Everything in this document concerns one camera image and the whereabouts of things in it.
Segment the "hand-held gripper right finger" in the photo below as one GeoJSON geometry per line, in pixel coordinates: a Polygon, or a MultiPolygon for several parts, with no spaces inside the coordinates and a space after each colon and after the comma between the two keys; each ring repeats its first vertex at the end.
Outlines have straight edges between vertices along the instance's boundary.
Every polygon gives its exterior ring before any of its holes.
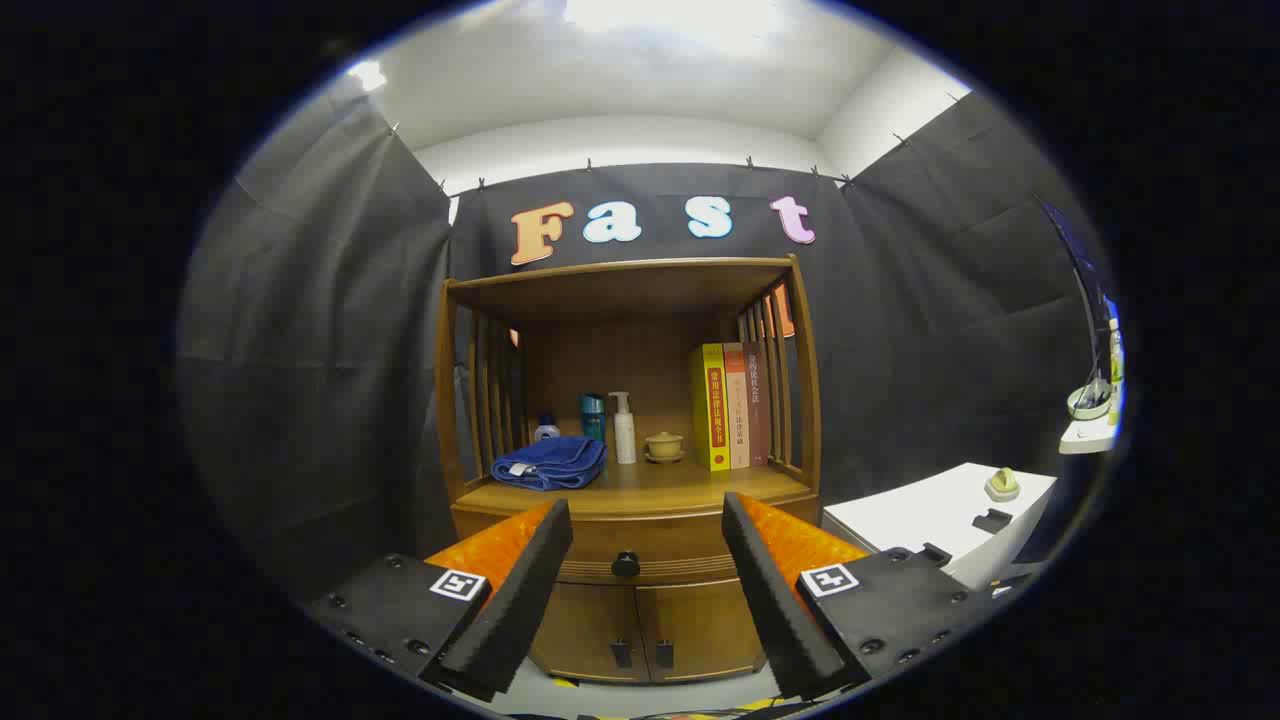
{"type": "Polygon", "coordinates": [[[920,664],[996,610],[931,551],[860,550],[730,491],[722,533],[780,693],[817,700],[920,664]]]}

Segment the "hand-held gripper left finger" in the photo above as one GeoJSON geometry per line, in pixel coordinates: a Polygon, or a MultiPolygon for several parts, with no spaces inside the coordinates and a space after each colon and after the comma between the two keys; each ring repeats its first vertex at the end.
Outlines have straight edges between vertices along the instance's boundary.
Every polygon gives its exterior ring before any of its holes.
{"type": "Polygon", "coordinates": [[[550,500],[426,559],[388,553],[306,612],[401,676],[490,701],[529,655],[572,539],[568,502],[550,500]]]}

